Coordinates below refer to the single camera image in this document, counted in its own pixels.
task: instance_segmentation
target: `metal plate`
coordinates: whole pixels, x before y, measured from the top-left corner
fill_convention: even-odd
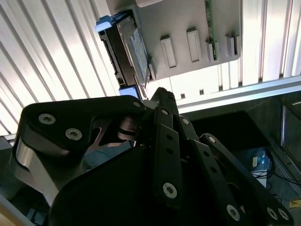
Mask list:
[[[148,54],[153,57],[157,69],[157,78],[166,78],[204,67],[236,60],[240,53],[228,56],[226,35],[240,35],[240,0],[213,0],[213,27],[218,41],[219,55],[216,61],[208,60],[206,40],[208,27],[205,1],[203,0],[164,0],[162,2],[137,8],[141,32]],[[202,58],[193,62],[186,31],[195,28],[198,31]],[[174,50],[176,66],[166,64],[161,37],[168,35]]]
[[[167,84],[183,113],[300,90],[301,0],[242,3],[240,59],[150,82],[148,96]]]

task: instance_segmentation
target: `blue tab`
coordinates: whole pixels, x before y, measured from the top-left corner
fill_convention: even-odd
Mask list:
[[[99,18],[99,20],[96,22],[96,26],[94,27],[95,32],[101,32],[104,31],[113,25],[113,18],[111,16],[103,16]]]

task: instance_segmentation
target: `wire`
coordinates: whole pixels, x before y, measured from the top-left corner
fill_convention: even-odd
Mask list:
[[[269,189],[268,189],[268,191],[270,192],[272,190],[272,184],[270,182],[267,182],[267,185],[270,186]]]
[[[276,177],[282,179],[283,181],[287,181],[287,182],[290,182],[290,183],[292,183],[292,184],[294,184],[294,185],[301,186],[301,184],[298,183],[298,182],[301,182],[301,181],[299,181],[299,180],[284,178],[284,177],[278,175],[277,173],[274,173],[274,175],[275,175]]]
[[[292,189],[292,187],[289,185],[289,183],[287,183],[287,182],[286,182],[285,180],[283,180],[283,179],[282,179],[282,181],[285,182],[285,183],[290,187],[290,189],[291,189],[297,196],[300,196],[295,190]]]
[[[284,198],[284,197],[282,197],[282,196],[280,196],[280,195],[278,195],[278,194],[276,194],[276,195],[277,195],[279,198],[281,198],[281,199],[283,199],[283,200],[285,200],[285,201],[288,201],[288,202],[294,203],[294,204],[296,204],[296,205],[298,205],[298,206],[301,206],[301,204],[299,204],[299,203],[297,203],[297,202],[288,200],[288,199],[286,199],[286,198]]]
[[[279,200],[280,200],[279,202],[282,204],[282,198],[280,198],[280,197],[277,198],[277,197],[276,197],[276,196],[278,196],[277,194],[271,194],[271,195],[272,195],[273,197],[275,197],[275,199],[277,199],[277,200],[279,199]]]
[[[273,159],[273,156],[270,152],[270,150],[268,151],[265,151],[267,157],[270,159],[271,161],[271,167],[270,169],[266,172],[267,174],[266,175],[262,175],[263,173],[265,172],[261,172],[261,174],[255,176],[255,178],[262,178],[262,179],[270,179],[273,175],[273,173],[275,172],[275,163],[274,163],[274,159]]]

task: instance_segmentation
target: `green circuit board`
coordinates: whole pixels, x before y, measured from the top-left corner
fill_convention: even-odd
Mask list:
[[[216,60],[217,53],[216,53],[216,44],[215,44],[216,40],[214,37],[214,28],[213,28],[212,0],[205,0],[205,8],[206,8],[206,19],[207,19],[207,26],[208,26],[209,42],[212,44],[213,58],[214,60]]]

